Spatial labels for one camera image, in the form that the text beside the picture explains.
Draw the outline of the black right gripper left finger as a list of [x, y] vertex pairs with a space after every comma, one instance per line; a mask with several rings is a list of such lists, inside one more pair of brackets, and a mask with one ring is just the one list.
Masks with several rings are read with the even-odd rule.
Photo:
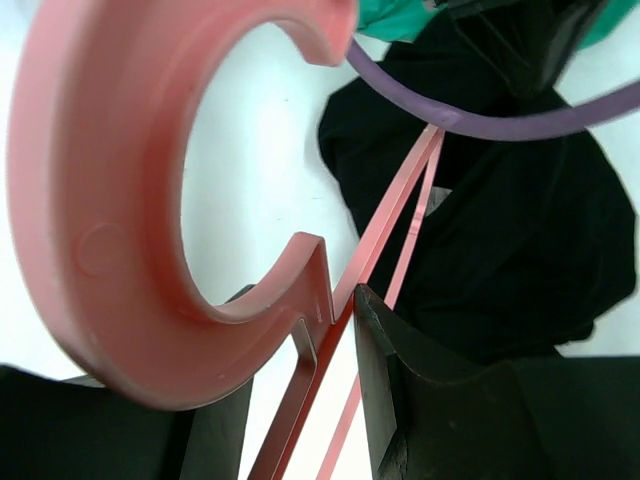
[[235, 479], [252, 385], [187, 411], [1, 368], [4, 479]]

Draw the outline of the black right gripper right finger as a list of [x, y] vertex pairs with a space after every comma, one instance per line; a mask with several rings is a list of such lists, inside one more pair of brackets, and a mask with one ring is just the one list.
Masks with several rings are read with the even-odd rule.
[[480, 366], [354, 292], [356, 350], [377, 479], [635, 479], [639, 361]]

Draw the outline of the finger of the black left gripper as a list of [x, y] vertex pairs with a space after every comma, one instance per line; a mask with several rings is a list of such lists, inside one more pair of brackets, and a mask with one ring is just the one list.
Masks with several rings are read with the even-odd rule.
[[553, 86], [606, 5], [599, 0], [449, 1], [446, 11], [512, 94], [529, 98]]

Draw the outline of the pink plastic hanger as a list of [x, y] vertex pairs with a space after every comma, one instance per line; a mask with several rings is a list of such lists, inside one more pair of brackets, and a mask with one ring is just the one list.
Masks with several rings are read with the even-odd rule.
[[81, 367], [143, 404], [186, 410], [238, 390], [292, 337], [299, 359], [251, 470], [279, 479], [351, 312], [422, 166], [455, 116], [370, 82], [429, 124], [339, 286], [324, 241], [295, 234], [260, 282], [213, 307], [186, 265], [181, 169], [210, 76], [273, 22], [304, 58], [335, 65], [352, 1], [46, 1], [14, 93], [8, 194], [14, 242], [47, 328]]

